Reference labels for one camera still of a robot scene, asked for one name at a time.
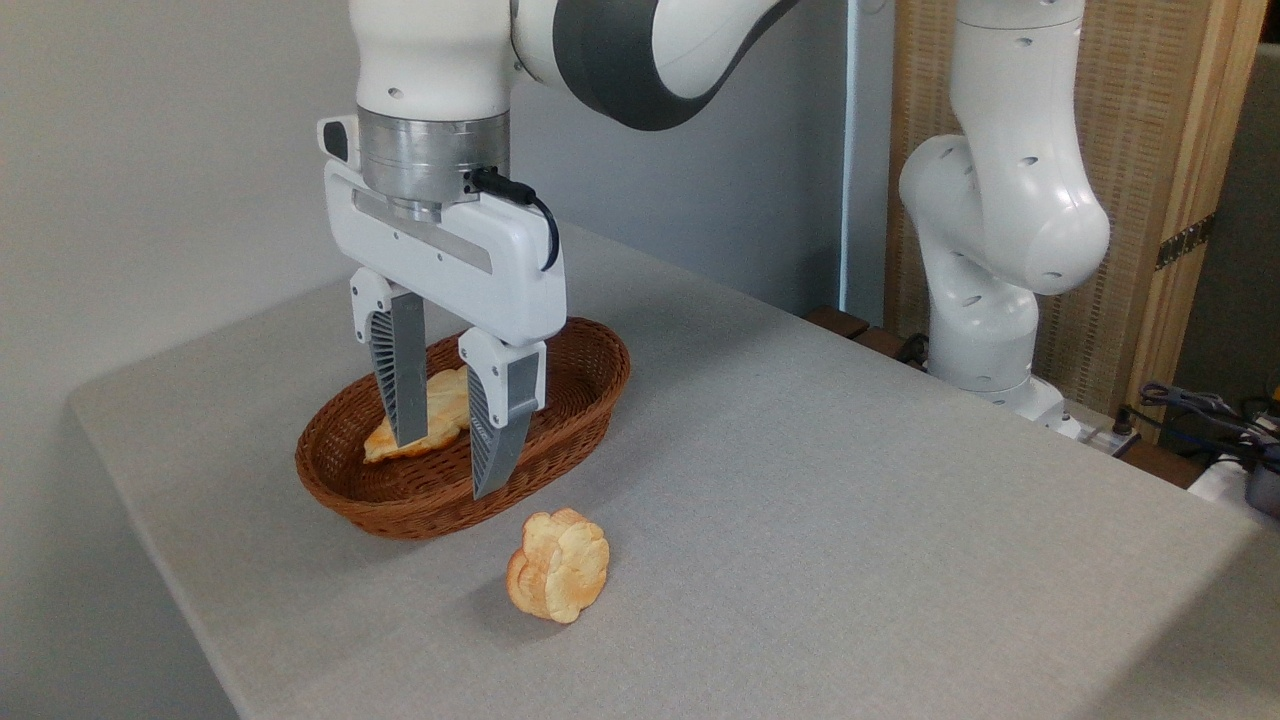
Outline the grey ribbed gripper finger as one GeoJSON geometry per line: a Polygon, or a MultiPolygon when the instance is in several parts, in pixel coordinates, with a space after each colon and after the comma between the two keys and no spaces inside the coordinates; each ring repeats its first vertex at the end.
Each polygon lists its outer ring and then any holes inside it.
{"type": "Polygon", "coordinates": [[[367,345],[397,445],[428,434],[428,359],[422,297],[369,268],[349,279],[355,336],[367,345]]]}
{"type": "Polygon", "coordinates": [[[545,407],[547,345],[512,347],[481,329],[460,337],[468,369],[474,498],[509,479],[524,450],[531,416],[545,407]]]}

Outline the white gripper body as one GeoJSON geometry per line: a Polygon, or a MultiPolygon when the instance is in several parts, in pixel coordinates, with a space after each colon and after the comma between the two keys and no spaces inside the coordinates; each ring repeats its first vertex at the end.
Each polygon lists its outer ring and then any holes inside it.
{"type": "Polygon", "coordinates": [[[509,118],[326,118],[317,143],[340,251],[511,346],[564,324],[562,258],[547,219],[471,181],[506,170],[509,118]]]}

